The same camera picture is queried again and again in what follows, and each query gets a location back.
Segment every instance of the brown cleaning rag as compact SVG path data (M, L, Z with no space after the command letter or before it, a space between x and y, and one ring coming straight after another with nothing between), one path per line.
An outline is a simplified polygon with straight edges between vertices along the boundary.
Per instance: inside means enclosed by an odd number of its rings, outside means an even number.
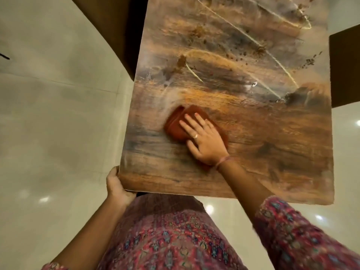
M187 140L192 140L194 142L194 139L189 136L189 134L181 127L179 121L182 120L185 123L187 123L189 126L189 122L185 119L185 114L188 114L197 122L197 119L195 118L195 113L198 113L204 120L208 119L214 127L219 132L221 138L223 139L223 142L225 144L225 147L228 146L228 137L227 134L223 131L222 128L220 128L213 120L209 118L207 113L201 109L199 106L191 105L190 107L185 108L184 106L180 105L178 106L169 116L169 118L166 120L164 125L164 130L167 135L171 136L175 141L178 141L180 143L186 143ZM198 163L201 165L201 167L208 171L210 170L211 166L201 163L198 161Z

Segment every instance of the person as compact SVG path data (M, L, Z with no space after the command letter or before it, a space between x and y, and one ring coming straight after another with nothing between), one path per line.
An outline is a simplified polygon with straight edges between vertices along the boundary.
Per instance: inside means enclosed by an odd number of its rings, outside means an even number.
M233 161L209 122L180 121L194 157L215 165L267 249L275 269L360 269L360 256L313 226ZM43 270L246 269L203 205L192 196L125 191L118 167L108 196Z

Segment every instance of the person's left hand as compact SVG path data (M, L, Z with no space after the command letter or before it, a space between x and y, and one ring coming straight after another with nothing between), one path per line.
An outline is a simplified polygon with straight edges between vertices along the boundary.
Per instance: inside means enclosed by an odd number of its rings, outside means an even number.
M113 167L106 177L108 198L114 199L120 206L128 207L135 199L136 192L126 191L118 178L119 166Z

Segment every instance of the person's right arm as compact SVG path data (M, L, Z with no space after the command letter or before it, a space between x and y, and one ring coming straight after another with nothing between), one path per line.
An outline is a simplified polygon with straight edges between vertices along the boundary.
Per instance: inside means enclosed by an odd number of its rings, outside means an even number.
M185 116L182 127L194 140L187 146L194 157L218 171L238 198L276 270L359 269L360 256L312 225L298 211L273 196L256 178L229 158L225 145L209 122Z

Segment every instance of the pink patterned dress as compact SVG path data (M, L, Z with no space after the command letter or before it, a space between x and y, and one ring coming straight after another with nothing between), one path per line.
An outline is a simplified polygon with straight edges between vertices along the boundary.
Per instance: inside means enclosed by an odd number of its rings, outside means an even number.
M313 226L276 196L254 229L274 268L360 269L360 256ZM43 270L67 269L49 263ZM121 218L98 270L247 269L203 205L192 196L146 194Z

